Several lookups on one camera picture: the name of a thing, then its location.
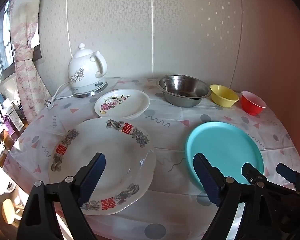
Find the red plastic bowl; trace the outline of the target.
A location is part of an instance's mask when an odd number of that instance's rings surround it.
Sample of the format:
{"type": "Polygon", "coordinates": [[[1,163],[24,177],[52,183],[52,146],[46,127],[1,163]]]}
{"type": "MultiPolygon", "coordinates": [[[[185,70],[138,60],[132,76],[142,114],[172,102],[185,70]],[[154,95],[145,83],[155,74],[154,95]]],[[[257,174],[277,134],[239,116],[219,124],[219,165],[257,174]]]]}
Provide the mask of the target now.
{"type": "Polygon", "coordinates": [[[250,115],[256,116],[267,107],[266,103],[254,93],[243,90],[241,95],[242,109],[250,115]]]}

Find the yellow plastic bowl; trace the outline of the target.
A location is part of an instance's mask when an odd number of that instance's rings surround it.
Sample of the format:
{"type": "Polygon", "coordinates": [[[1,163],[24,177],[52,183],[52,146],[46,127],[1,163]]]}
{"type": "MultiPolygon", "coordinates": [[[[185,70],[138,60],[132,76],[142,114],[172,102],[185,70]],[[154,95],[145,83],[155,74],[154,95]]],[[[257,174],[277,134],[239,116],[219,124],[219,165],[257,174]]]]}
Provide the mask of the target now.
{"type": "Polygon", "coordinates": [[[229,108],[239,101],[239,96],[228,87],[213,84],[210,89],[211,100],[221,107],[229,108]]]}

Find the large white dragon plate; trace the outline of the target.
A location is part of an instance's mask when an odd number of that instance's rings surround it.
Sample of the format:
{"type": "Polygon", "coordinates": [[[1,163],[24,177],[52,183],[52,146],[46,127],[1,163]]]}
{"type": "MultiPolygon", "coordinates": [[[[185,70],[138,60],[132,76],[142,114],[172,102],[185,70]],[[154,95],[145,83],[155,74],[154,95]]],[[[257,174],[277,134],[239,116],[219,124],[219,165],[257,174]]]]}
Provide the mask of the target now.
{"type": "Polygon", "coordinates": [[[91,167],[81,187],[79,204],[85,215],[113,215],[148,190],[156,163],[150,135],[126,119],[85,121],[63,135],[48,165],[49,181],[74,177],[91,167]]]}

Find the stainless steel bowl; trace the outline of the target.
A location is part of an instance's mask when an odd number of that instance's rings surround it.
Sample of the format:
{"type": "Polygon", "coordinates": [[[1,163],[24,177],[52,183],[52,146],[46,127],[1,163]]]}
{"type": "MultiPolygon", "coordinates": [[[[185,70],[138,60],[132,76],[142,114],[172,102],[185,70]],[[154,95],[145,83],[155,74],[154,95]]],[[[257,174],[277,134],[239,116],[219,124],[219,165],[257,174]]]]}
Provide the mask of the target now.
{"type": "Polygon", "coordinates": [[[164,98],[177,107],[194,107],[211,95],[210,87],[203,81],[186,75],[166,75],[157,79],[164,98]]]}

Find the small white floral plate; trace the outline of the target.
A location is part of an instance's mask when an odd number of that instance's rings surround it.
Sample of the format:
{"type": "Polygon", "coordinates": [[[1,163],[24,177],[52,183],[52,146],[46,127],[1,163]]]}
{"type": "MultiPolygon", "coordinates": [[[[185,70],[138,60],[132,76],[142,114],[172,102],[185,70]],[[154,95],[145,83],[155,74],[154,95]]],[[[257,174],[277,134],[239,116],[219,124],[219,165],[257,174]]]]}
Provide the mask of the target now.
{"type": "Polygon", "coordinates": [[[101,96],[94,105],[99,117],[135,119],[150,106],[149,96],[136,89],[118,89],[101,96]]]}

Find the teal plastic plate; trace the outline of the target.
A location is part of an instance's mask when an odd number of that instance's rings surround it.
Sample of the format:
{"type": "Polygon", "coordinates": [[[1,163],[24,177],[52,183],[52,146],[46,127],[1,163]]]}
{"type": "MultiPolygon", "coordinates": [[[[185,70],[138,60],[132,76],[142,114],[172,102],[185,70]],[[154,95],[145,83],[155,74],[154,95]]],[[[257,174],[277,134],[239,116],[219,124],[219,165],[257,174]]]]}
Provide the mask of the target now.
{"type": "Polygon", "coordinates": [[[203,190],[193,167],[193,159],[197,153],[202,153],[223,176],[232,177],[242,184],[249,183],[242,175],[242,166],[245,163],[251,164],[261,173],[264,172],[261,152],[251,137],[225,122],[212,121],[197,126],[185,143],[185,160],[189,173],[196,186],[203,190]]]}

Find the patterned white tablecloth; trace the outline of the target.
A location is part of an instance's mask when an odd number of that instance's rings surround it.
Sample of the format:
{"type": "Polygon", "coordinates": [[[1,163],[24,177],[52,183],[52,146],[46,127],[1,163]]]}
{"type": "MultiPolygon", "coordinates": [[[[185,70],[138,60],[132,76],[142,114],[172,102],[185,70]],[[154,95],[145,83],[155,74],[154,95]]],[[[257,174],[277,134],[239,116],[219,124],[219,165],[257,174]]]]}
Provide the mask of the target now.
{"type": "MultiPolygon", "coordinates": [[[[133,205],[109,216],[89,216],[93,231],[109,239],[201,239],[217,208],[190,178],[184,157],[185,141],[198,125],[228,122],[245,131],[256,143],[264,161],[264,174],[273,183],[287,186],[277,174],[284,163],[300,172],[300,157],[283,124],[266,109],[259,115],[245,113],[239,103],[222,108],[204,99],[196,107],[179,108],[168,103],[150,79],[114,78],[108,90],[137,89],[145,92],[150,106],[135,122],[153,139],[156,168],[148,191],[133,205]]],[[[52,109],[44,109],[14,144],[4,170],[25,191],[35,181],[47,183],[49,157],[62,135],[96,116],[97,96],[72,98],[65,88],[52,109]]]]}

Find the white paper box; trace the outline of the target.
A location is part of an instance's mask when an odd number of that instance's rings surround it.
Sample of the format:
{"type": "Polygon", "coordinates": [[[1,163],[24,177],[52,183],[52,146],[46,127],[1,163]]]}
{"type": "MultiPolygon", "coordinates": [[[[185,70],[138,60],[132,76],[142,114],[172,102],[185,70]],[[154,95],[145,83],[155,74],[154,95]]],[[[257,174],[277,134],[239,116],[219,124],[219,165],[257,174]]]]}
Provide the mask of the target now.
{"type": "Polygon", "coordinates": [[[18,132],[22,130],[24,127],[24,123],[22,122],[21,118],[19,117],[17,111],[14,109],[11,101],[6,99],[3,103],[4,114],[9,116],[11,122],[14,124],[15,128],[18,132]]]}

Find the white ceramic electric kettle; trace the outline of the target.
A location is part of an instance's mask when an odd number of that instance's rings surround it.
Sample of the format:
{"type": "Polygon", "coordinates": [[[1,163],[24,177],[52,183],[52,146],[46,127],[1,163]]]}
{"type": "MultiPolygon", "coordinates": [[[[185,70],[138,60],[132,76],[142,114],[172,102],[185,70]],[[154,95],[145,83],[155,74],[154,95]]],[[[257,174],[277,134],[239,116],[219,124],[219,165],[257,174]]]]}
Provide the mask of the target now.
{"type": "Polygon", "coordinates": [[[80,43],[68,65],[70,90],[74,97],[85,98],[101,92],[107,86],[107,63],[99,51],[80,43]]]}

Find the window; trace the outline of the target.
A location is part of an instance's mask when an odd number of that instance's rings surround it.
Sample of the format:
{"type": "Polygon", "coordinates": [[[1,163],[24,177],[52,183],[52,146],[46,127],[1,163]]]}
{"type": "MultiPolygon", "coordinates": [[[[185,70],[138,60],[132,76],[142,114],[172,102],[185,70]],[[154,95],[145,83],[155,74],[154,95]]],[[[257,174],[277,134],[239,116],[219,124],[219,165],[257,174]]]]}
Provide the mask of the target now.
{"type": "Polygon", "coordinates": [[[8,13],[10,0],[0,8],[0,81],[14,73],[14,52],[11,44],[10,17],[8,13]]]}

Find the pink striped curtain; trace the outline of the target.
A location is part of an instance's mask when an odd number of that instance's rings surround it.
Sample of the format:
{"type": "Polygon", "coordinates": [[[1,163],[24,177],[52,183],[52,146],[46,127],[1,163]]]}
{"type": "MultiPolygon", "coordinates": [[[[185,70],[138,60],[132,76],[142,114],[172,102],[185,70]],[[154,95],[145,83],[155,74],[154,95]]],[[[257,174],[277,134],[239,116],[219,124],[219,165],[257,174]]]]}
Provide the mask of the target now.
{"type": "Polygon", "coordinates": [[[45,107],[44,103],[50,97],[34,65],[34,48],[31,47],[38,28],[39,4],[40,0],[10,0],[8,6],[17,89],[29,123],[45,107]]]}

